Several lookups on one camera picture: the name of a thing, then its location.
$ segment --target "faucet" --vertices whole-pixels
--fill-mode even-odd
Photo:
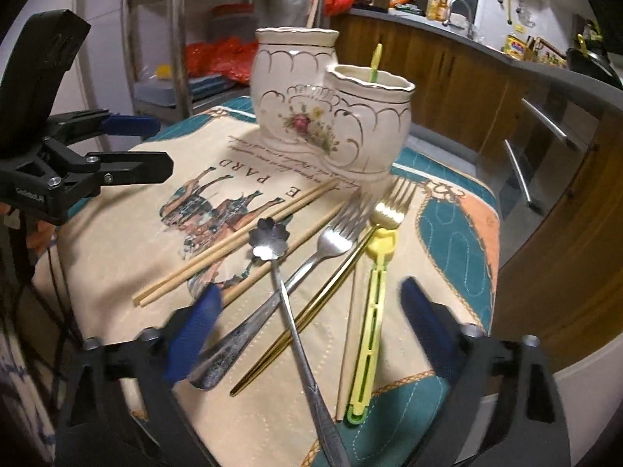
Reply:
[[[450,24],[452,7],[457,2],[461,2],[463,5],[465,5],[465,8],[467,9],[467,38],[473,40],[472,9],[465,0],[453,0],[450,2],[450,5],[448,6],[448,19],[446,19],[442,24],[443,26],[448,26]]]

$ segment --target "pink rose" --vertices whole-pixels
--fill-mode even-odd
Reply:
[[[295,114],[292,116],[292,126],[300,135],[307,135],[307,127],[309,126],[310,118],[304,114]]]

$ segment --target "silver spoon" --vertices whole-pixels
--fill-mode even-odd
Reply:
[[[297,326],[292,315],[288,291],[283,283],[279,264],[277,260],[281,258],[288,249],[288,231],[283,225],[278,225],[272,218],[260,219],[257,228],[249,232],[249,241],[253,247],[253,255],[264,262],[270,262],[270,271],[275,279],[276,287],[281,294],[281,307],[285,314],[288,328],[292,335],[292,349],[294,359],[297,362],[297,369],[303,390],[310,408],[311,419],[316,427],[320,446],[325,452],[326,460],[331,467],[350,467],[348,455],[338,429],[335,427],[329,410],[326,408],[325,401],[320,395],[320,389],[312,374],[312,368],[305,355],[301,338],[298,335]]]

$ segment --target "dish soap bottle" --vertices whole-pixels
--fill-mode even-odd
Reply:
[[[439,0],[437,6],[437,21],[445,21],[448,15],[448,0]]]
[[[439,5],[439,0],[429,0],[428,6],[426,7],[426,18],[429,21],[437,20],[437,6]]]

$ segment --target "countertop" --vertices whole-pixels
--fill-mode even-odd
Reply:
[[[511,68],[518,68],[535,75],[545,77],[548,81],[558,85],[569,93],[569,98],[582,106],[585,102],[591,105],[609,105],[619,112],[623,112],[623,91],[618,90],[606,83],[587,77],[585,75],[566,70],[565,68],[550,67],[540,63],[518,61],[488,45],[470,40],[463,35],[454,33],[448,27],[438,21],[429,21],[424,16],[414,15],[398,10],[390,10],[390,13],[374,12],[372,10],[351,9],[351,15],[381,19],[398,24],[412,26],[426,32],[435,33],[447,39],[455,40],[463,45],[476,49]]]

